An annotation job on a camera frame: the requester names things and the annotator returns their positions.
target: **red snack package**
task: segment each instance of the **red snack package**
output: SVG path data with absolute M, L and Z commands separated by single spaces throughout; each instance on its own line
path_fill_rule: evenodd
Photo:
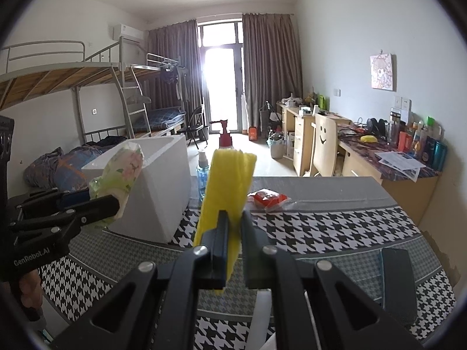
M 249 194 L 248 197 L 253 198 L 255 205 L 258 208 L 264 209 L 266 212 L 278 209 L 290 200 L 286 195 L 265 188 Z

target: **smiley face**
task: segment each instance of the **smiley face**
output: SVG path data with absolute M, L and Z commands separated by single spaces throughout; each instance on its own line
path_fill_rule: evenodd
M 326 142 L 326 137 L 325 137 L 324 140 L 323 140 L 322 134 L 323 134 L 323 132 L 324 132 L 324 134 L 326 134 L 326 128 L 324 128 L 324 130 L 323 130 L 323 127 L 320 126 L 320 127 L 319 127 L 319 131 L 320 131 L 320 133 L 319 133 L 319 140 L 321 141 L 321 144 L 324 145 L 325 142 Z

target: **gray curtain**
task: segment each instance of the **gray curtain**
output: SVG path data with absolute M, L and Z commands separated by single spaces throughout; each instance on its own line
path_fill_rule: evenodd
M 148 39 L 150 53 L 179 59 L 180 66 L 187 69 L 184 107 L 187 121 L 191 113 L 202 104 L 201 58 L 198 47 L 196 20 L 181 22 L 151 30 Z M 151 98 L 151 108 L 169 108 L 181 105 L 177 98 L 176 83 L 167 84 L 159 78 L 144 83 L 145 93 Z
M 302 96 L 301 60 L 288 14 L 244 14 L 243 36 L 248 125 L 258 127 L 266 100 Z

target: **upper bunk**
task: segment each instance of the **upper bunk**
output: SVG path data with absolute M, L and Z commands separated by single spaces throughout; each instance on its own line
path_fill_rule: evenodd
M 113 43 L 91 56 L 86 57 L 86 46 L 81 41 L 37 41 L 6 46 L 1 52 L 8 51 L 6 56 L 6 73 L 0 75 L 0 111 L 49 93 L 68 90 L 74 87 L 109 84 L 118 80 L 132 80 L 132 70 L 139 82 L 154 78 L 161 71 L 172 69 L 177 61 L 159 55 L 148 53 L 139 44 L 133 42 L 146 54 L 146 64 L 126 64 L 123 62 L 123 43 L 120 37 Z M 46 51 L 26 53 L 11 57 L 12 49 L 24 48 L 32 45 L 45 44 L 75 44 L 82 46 L 82 50 Z M 117 48 L 118 59 L 113 59 L 113 48 Z M 82 55 L 80 62 L 52 63 L 39 66 L 25 67 L 15 71 L 8 71 L 10 62 L 40 55 L 78 54 Z

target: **wooden chair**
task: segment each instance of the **wooden chair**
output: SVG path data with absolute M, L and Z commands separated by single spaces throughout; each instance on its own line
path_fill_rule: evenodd
M 206 141 L 207 146 L 207 139 L 204 135 L 203 128 L 203 115 L 204 115 L 204 104 L 198 106 L 193 113 L 191 114 L 190 120 L 188 121 L 188 126 L 181 128 L 177 133 L 178 134 L 185 134 L 186 137 L 190 137 L 190 142 L 188 146 L 191 144 L 191 141 L 195 142 L 196 148 L 199 150 L 198 144 L 196 143 L 195 133 L 198 132 L 200 135 L 203 136 L 204 140 Z
M 337 156 L 337 124 L 325 115 L 315 116 L 315 135 L 312 154 L 312 164 L 318 170 L 315 175 L 334 176 Z

